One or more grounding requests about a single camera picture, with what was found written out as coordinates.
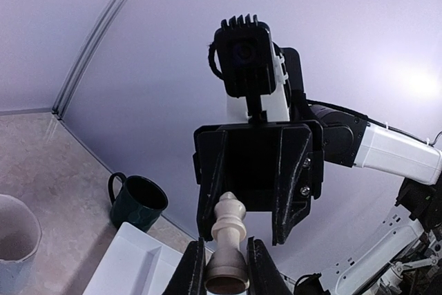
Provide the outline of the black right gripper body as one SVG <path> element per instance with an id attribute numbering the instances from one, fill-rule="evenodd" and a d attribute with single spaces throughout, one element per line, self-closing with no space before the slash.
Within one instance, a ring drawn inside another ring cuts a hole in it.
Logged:
<path id="1" fill-rule="evenodd" d="M 299 125 L 308 126 L 312 134 L 311 153 L 305 161 L 305 166 L 311 167 L 311 187 L 301 188 L 301 194 L 310 194 L 310 204 L 312 199 L 320 197 L 323 183 L 323 128 L 317 121 L 201 126 L 193 138 L 195 143 L 198 133 L 225 131 L 227 147 L 222 194 L 233 192 L 249 211 L 272 211 L 278 134 L 284 127 Z"/>

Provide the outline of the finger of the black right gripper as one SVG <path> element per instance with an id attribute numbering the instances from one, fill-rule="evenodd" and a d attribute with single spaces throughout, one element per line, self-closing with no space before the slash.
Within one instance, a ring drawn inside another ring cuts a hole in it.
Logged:
<path id="1" fill-rule="evenodd" d="M 200 185 L 196 220 L 199 237 L 206 242 L 213 240 L 214 209 L 224 187 L 226 147 L 225 131 L 205 131 L 196 136 L 195 175 Z"/>
<path id="2" fill-rule="evenodd" d="M 284 127 L 278 134 L 273 186 L 272 245 L 283 245 L 291 230 L 309 212 L 309 197 L 302 187 L 311 187 L 311 130 L 306 125 Z"/>

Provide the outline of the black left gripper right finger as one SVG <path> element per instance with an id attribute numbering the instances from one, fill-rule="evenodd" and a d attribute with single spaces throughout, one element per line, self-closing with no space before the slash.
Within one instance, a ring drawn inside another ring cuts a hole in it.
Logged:
<path id="1" fill-rule="evenodd" d="M 248 294 L 290 295 L 289 288 L 261 239 L 248 238 L 247 265 L 250 282 Z"/>

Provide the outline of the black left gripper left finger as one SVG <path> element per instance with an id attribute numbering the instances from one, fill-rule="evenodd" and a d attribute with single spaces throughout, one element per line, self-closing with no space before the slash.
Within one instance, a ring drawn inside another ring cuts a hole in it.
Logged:
<path id="1" fill-rule="evenodd" d="M 188 244 L 166 286 L 165 295 L 206 295 L 205 268 L 204 239 L 198 238 Z"/>

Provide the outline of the cream king chess piece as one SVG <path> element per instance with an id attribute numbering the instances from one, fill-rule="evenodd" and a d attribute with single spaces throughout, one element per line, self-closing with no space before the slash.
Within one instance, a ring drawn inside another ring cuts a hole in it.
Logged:
<path id="1" fill-rule="evenodd" d="M 215 206 L 211 235 L 217 248 L 206 266 L 204 286 L 212 294 L 241 294 L 249 288 L 247 264 L 240 252 L 246 238 L 245 206 L 228 191 Z"/>

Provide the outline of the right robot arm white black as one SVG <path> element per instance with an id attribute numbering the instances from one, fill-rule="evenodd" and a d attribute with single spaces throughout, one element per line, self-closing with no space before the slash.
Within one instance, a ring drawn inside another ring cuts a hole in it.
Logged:
<path id="1" fill-rule="evenodd" d="M 205 269 L 214 294 L 287 294 L 261 240 L 247 239 L 248 211 L 268 211 L 272 243 L 285 243 L 318 198 L 326 162 L 403 178 L 395 205 L 345 260 L 298 279 L 294 294 L 400 294 L 404 272 L 441 259 L 441 151 L 366 115 L 306 99 L 298 53 L 277 50 L 270 95 L 228 96 L 228 124 L 194 134 L 201 238 L 218 247 Z M 240 243 L 247 241 L 247 253 Z"/>

